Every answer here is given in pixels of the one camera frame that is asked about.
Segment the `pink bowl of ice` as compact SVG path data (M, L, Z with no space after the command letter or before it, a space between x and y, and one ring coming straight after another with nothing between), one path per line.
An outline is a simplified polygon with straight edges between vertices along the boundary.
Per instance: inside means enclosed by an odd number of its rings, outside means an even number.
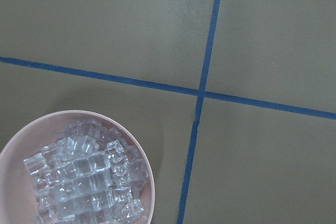
M150 223L154 202L141 145L98 113L44 115L1 152L1 223Z

